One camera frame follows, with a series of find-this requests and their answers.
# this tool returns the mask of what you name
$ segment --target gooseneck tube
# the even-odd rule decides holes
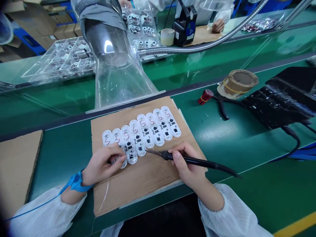
[[[240,31],[249,21],[251,21],[254,18],[254,16],[257,15],[257,13],[264,7],[264,5],[267,2],[268,0],[261,1],[261,3],[257,6],[257,8],[242,23],[240,23],[235,29],[233,29],[227,35],[225,35],[224,37],[214,42],[210,42],[210,43],[200,45],[200,46],[195,46],[195,47],[188,47],[188,48],[158,47],[158,48],[141,49],[141,50],[138,50],[139,56],[142,57],[142,56],[152,55],[152,54],[193,54],[193,53],[198,53],[198,52],[202,52],[210,48],[213,48],[216,45],[219,45],[223,43],[224,41],[228,40],[234,34]]]

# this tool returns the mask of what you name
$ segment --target right hand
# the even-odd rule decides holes
[[[187,186],[195,191],[195,189],[200,187],[202,184],[209,183],[208,179],[205,177],[204,167],[187,164],[183,159],[181,153],[199,159],[197,151],[194,150],[194,148],[189,143],[182,142],[176,147],[168,150],[168,152],[172,153],[172,164],[177,167],[181,180]]]

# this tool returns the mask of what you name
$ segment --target white lab coat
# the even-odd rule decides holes
[[[225,184],[215,184],[224,197],[224,208],[213,212],[198,200],[201,218],[207,237],[273,237],[258,225],[256,215],[250,208]],[[27,212],[48,200],[56,197],[63,186],[52,188],[21,207],[15,215]],[[86,196],[77,204],[69,205],[61,201],[61,197],[46,205],[17,217],[10,222],[12,237],[56,237],[62,236],[72,225],[72,219],[82,206]],[[118,237],[124,222],[113,225],[102,231],[101,237]]]
[[[210,18],[213,14],[213,11],[208,11],[205,9],[202,9],[200,7],[201,3],[203,3],[203,0],[182,0],[183,4],[185,6],[194,5],[194,8],[197,11],[197,20],[196,20],[196,26],[201,25],[207,25],[210,21]],[[156,15],[158,11],[163,11],[167,5],[170,5],[172,3],[172,0],[134,0],[135,7],[139,8],[146,8],[148,5],[153,11],[153,14]],[[233,1],[226,1],[224,7],[227,8],[233,4]],[[214,22],[218,19],[223,19],[225,24],[229,21],[234,8],[231,10],[225,10],[225,11],[219,11],[217,12]],[[175,17],[178,18],[181,13],[181,6],[180,4],[177,4],[176,8],[176,14]]]

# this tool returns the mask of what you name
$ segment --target tape roll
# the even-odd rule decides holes
[[[160,32],[161,44],[165,46],[173,45],[175,31],[173,29],[163,29]]]

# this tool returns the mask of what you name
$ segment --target black pliers handle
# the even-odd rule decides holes
[[[220,107],[220,113],[223,117],[224,120],[229,120],[229,117],[228,115],[225,113],[225,109],[224,109],[224,105],[223,105],[223,102],[228,102],[228,103],[232,103],[232,104],[236,104],[236,105],[239,105],[240,107],[242,108],[246,108],[246,106],[238,101],[238,100],[232,100],[232,99],[228,99],[226,97],[223,97],[221,96],[220,94],[217,94],[217,96],[213,96],[213,98],[217,101],[217,103],[219,104],[219,107]]]

